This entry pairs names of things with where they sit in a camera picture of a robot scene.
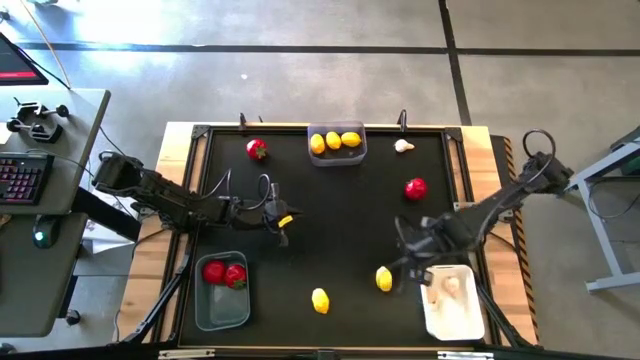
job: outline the keyboard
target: keyboard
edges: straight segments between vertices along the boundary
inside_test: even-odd
[[[52,165],[48,154],[0,153],[0,205],[37,205]]]

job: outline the bin of lemons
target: bin of lemons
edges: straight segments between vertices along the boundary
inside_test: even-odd
[[[358,133],[355,133],[355,132],[346,132],[342,134],[340,139],[342,140],[343,144],[349,147],[356,147],[360,145],[360,143],[362,143],[362,139],[360,138],[360,135],[358,135]]]
[[[376,285],[378,288],[384,292],[391,291],[391,285],[393,283],[393,277],[391,276],[391,272],[384,266],[381,266],[378,271],[376,271]]]
[[[317,288],[311,293],[311,302],[313,303],[313,309],[320,314],[326,314],[329,312],[329,296],[321,289]]]
[[[311,151],[316,154],[316,155],[320,155],[324,152],[324,139],[322,138],[322,135],[320,134],[315,134],[311,137],[311,140],[309,140],[309,147],[311,148]]]
[[[335,131],[328,132],[327,145],[329,146],[329,148],[333,150],[340,149],[340,146],[342,146],[342,140],[340,140],[340,135],[338,135],[338,133]]]

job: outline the red tomato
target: red tomato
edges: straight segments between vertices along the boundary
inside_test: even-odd
[[[247,270],[239,264],[229,266],[224,274],[224,283],[232,289],[242,289],[247,284]]]
[[[222,284],[224,282],[225,266],[222,261],[209,261],[202,267],[202,278],[209,284]]]
[[[254,160],[262,160],[267,156],[267,143],[253,139],[247,143],[247,155]]]
[[[420,178],[411,179],[404,187],[404,195],[409,200],[420,200],[427,195],[427,184]]]

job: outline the wooden table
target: wooden table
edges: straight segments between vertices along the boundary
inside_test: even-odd
[[[193,126],[197,124],[238,126],[237,123],[168,123],[156,166],[156,171],[167,179],[176,183],[182,182],[191,143],[191,133]],[[247,125],[268,127],[291,124],[252,123]],[[367,125],[367,127],[381,126],[391,128],[398,127],[398,125]],[[473,189],[473,197],[475,201],[479,201],[500,189],[500,180],[491,146],[489,130],[486,127],[480,126],[461,127],[461,130],[466,162]],[[193,180],[189,184],[190,188],[194,191],[198,186],[197,181],[200,178],[199,172],[204,157],[205,141],[201,138],[199,142],[201,142],[201,144],[199,143],[196,148],[194,170],[191,177]],[[453,140],[450,143],[450,152],[455,174],[456,189],[459,198],[462,199],[465,195],[462,185],[463,180],[460,175],[459,160]],[[159,228],[160,223],[158,219],[150,218],[144,222],[140,237],[142,238],[147,234],[151,234]],[[499,223],[493,229],[493,232],[513,242],[509,225]],[[170,232],[162,232],[144,241],[136,249],[120,308],[120,315],[118,317],[118,326],[123,337],[134,331],[158,298],[162,286],[162,275],[167,260],[170,237]],[[181,262],[181,254],[184,252],[185,245],[186,235],[181,239],[174,269]],[[491,289],[496,303],[525,339],[531,343],[537,343],[535,320],[530,310],[533,309],[533,303],[531,298],[527,296],[530,290],[527,290],[525,287],[523,274],[520,270],[521,265],[517,255],[511,248],[505,246],[505,244],[493,236],[488,237],[487,244],[485,245],[485,254]],[[523,268],[528,272],[526,264],[523,265]],[[175,298],[176,295],[174,295],[167,306],[161,340],[166,340],[170,334],[175,309]]]

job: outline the bin of strawberries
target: bin of strawberries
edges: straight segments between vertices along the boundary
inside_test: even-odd
[[[210,254],[196,264],[196,324],[203,331],[244,324],[251,313],[247,259],[238,251]]]

